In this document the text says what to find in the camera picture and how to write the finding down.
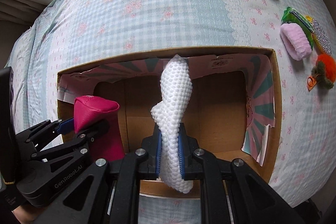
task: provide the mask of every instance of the white textured cloth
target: white textured cloth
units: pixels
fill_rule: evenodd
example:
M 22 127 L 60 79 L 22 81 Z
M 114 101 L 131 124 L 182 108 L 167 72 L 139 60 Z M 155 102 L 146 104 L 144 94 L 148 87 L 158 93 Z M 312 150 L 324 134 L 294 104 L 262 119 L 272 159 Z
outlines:
M 162 135 L 160 178 L 168 186 L 186 194 L 193 182 L 181 177 L 178 137 L 180 122 L 192 92 L 187 62 L 175 55 L 163 70 L 160 82 L 162 101 L 151 111 Z

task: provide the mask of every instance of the silver screw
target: silver screw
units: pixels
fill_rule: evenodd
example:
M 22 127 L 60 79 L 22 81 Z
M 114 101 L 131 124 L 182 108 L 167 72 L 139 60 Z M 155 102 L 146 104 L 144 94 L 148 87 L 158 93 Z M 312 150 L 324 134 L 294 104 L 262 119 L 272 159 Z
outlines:
M 142 156 L 142 155 L 145 155 L 146 153 L 146 150 L 142 149 L 142 148 L 139 148 L 135 151 L 135 153 L 138 155 L 138 156 Z
M 242 166 L 243 164 L 244 164 L 244 161 L 242 160 L 242 159 L 235 159 L 234 161 L 233 161 L 233 164 L 235 165 L 235 166 Z
M 204 155 L 204 150 L 202 148 L 195 149 L 194 153 L 198 156 Z
M 106 164 L 106 159 L 97 159 L 96 165 L 97 166 L 104 166 Z

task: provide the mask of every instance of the orange tag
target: orange tag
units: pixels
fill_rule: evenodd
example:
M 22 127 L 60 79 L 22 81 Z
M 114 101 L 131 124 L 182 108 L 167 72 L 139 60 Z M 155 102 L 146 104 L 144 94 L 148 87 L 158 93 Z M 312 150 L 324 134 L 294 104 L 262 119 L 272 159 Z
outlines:
M 316 85 L 317 81 L 314 77 L 309 76 L 307 79 L 307 88 L 309 91 Z

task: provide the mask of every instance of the open box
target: open box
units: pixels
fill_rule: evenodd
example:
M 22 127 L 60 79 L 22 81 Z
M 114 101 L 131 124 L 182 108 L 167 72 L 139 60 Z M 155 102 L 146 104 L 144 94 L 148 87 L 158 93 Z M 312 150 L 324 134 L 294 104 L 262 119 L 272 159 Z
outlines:
M 258 158 L 258 161 L 262 162 L 262 166 L 251 155 L 242 151 L 244 140 L 246 140 L 247 123 L 251 122 L 253 118 L 250 117 L 249 119 L 248 116 L 253 116 L 255 110 L 250 102 L 252 96 L 247 96 L 246 84 L 246 82 L 255 81 L 253 73 L 246 77 L 246 71 L 243 72 L 244 69 L 238 66 L 238 69 L 232 72 L 214 73 L 193 79 L 192 74 L 199 73 L 200 69 L 192 72 L 189 65 L 190 77 L 193 79 L 193 93 L 182 121 L 187 135 L 196 138 L 201 148 L 214 153 L 216 157 L 223 160 L 243 159 L 268 182 L 278 152 L 282 111 L 278 64 L 275 52 L 271 49 L 225 46 L 169 48 L 131 53 L 73 67 L 58 73 L 58 98 L 61 99 L 58 100 L 59 118 L 73 117 L 73 104 L 69 102 L 73 102 L 76 96 L 91 94 L 116 101 L 120 104 L 118 120 L 124 150 L 126 153 L 136 150 L 140 147 L 142 139 L 152 135 L 153 132 L 154 120 L 150 111 L 154 105 L 162 100 L 160 71 L 162 71 L 164 65 L 161 65 L 162 68 L 157 70 L 152 68 L 151 72 L 147 70 L 146 73 L 142 73 L 141 69 L 137 70 L 129 67 L 133 66 L 133 63 L 129 61 L 146 61 L 151 58 L 170 59 L 175 54 L 179 54 L 183 58 L 208 55 L 230 56 L 232 54 L 262 55 L 262 59 L 267 60 L 266 63 L 268 63 L 269 70 L 272 73 L 263 77 L 271 77 L 270 81 L 273 85 L 270 87 L 266 85 L 267 87 L 264 87 L 263 90 L 267 90 L 268 87 L 273 88 L 270 94 L 272 97 L 274 96 L 274 105 L 272 102 L 270 113 L 274 112 L 274 119 L 273 124 L 270 122 L 273 127 L 265 127 L 267 132 L 266 138 L 263 139 L 263 146 L 266 149 L 264 149 L 262 155 L 263 160 Z M 224 60 L 224 62 L 222 62 L 223 60 L 213 62 L 213 60 L 212 58 L 211 67 L 213 69 L 220 69 L 223 64 L 227 64 L 227 60 Z M 118 71 L 116 63 L 119 62 L 125 62 L 123 65 L 129 70 L 129 75 L 116 78 L 115 71 Z M 248 66 L 254 66 L 248 67 L 248 69 L 252 72 L 256 71 L 255 64 L 248 63 Z M 111 77 L 106 78 L 106 73 L 100 73 L 97 67 L 110 70 Z M 69 134 L 64 136 L 63 140 L 67 141 L 72 138 L 73 136 Z M 142 181 L 140 192 L 174 198 L 196 198 L 199 197 L 199 184 L 194 183 L 194 187 L 189 194 L 182 194 L 162 182 Z

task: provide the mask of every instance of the glittery object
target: glittery object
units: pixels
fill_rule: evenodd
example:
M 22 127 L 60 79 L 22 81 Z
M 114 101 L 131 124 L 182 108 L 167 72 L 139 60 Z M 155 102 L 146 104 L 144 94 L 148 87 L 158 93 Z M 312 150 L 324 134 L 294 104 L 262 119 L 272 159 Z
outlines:
M 316 36 L 320 47 L 322 48 L 324 53 L 331 55 L 331 45 L 329 39 L 322 27 L 320 26 L 319 22 L 315 18 L 313 18 L 312 20 L 312 26 L 314 28 L 314 35 Z

